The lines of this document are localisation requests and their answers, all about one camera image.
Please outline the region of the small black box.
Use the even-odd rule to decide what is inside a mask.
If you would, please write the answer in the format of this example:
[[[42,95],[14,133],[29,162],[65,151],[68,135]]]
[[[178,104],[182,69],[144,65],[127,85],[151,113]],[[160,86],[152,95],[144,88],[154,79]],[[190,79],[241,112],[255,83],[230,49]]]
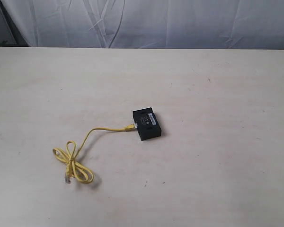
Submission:
[[[133,120],[141,141],[161,136],[160,124],[151,107],[133,111]]]

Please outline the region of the white backdrop cloth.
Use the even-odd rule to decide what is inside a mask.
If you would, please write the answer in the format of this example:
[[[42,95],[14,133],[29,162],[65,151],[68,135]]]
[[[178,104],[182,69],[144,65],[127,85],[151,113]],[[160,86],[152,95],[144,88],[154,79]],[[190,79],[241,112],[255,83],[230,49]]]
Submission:
[[[284,49],[284,0],[0,0],[0,41],[80,48]]]

